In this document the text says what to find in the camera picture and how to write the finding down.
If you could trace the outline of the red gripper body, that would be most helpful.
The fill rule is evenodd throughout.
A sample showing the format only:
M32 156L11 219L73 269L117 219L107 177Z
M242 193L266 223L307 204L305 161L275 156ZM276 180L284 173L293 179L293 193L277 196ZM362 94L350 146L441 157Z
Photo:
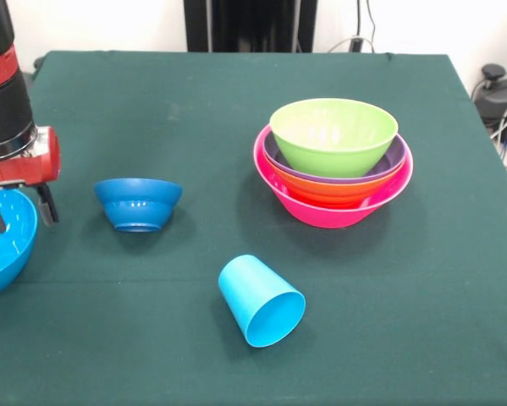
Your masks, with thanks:
M56 180L61 152L53 127L37 127L31 145L20 154L0 161L0 188L36 186Z

